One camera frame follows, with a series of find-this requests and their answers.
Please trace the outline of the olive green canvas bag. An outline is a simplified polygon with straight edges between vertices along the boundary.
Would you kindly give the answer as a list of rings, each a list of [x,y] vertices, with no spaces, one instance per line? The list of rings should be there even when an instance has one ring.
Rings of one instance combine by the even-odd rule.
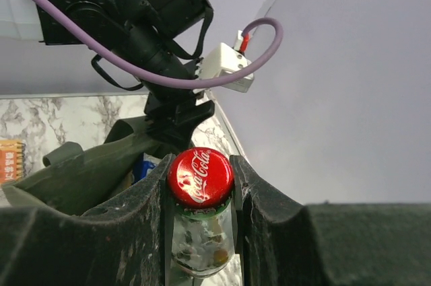
[[[2,186],[13,207],[51,207],[81,215],[103,203],[124,182],[143,153],[162,158],[172,149],[147,134],[144,117],[120,119],[105,142],[85,151],[68,142],[46,156],[50,164]]]

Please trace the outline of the cola glass bottle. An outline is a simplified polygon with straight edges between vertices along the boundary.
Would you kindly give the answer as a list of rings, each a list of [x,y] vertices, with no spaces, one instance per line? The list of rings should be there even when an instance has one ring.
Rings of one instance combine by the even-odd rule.
[[[167,183],[175,200],[174,263],[198,278],[218,273],[235,253],[230,162],[215,149],[194,147],[174,159]]]

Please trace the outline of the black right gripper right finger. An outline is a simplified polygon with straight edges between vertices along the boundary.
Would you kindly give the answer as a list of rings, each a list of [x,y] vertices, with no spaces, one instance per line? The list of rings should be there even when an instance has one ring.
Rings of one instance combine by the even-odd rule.
[[[245,285],[429,285],[430,205],[302,205],[230,157]]]

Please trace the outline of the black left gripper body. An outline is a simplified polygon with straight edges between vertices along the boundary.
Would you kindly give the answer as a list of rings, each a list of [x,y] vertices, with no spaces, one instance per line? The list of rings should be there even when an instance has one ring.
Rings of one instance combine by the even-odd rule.
[[[186,64],[177,57],[153,57],[140,60],[137,66],[156,75],[195,79],[199,62],[199,57]],[[215,103],[206,101],[198,105],[197,100],[203,98],[202,93],[164,87],[146,80],[143,83],[150,91],[144,108],[146,133],[161,145],[152,154],[157,157],[167,153],[179,154],[194,147],[193,132],[214,115]]]

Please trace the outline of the blue white beverage carton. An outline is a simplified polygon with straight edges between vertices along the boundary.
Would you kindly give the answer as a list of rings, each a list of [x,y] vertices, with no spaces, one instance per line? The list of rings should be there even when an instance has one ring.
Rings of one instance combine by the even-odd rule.
[[[161,162],[159,158],[142,153],[132,168],[133,184],[146,178],[146,176]]]

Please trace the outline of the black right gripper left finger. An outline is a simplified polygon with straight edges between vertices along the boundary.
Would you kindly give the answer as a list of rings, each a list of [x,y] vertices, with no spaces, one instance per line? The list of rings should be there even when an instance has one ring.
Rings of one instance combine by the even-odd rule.
[[[1,209],[2,285],[167,285],[172,203],[167,155],[149,176],[82,216]]]

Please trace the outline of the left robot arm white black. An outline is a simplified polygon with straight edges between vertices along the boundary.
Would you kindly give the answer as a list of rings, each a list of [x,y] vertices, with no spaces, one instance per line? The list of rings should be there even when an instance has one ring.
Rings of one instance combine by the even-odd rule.
[[[1,36],[47,45],[83,44],[89,37],[146,71],[134,90],[146,88],[145,129],[178,153],[215,106],[178,87],[195,80],[205,35],[213,20],[208,0],[1,0]]]

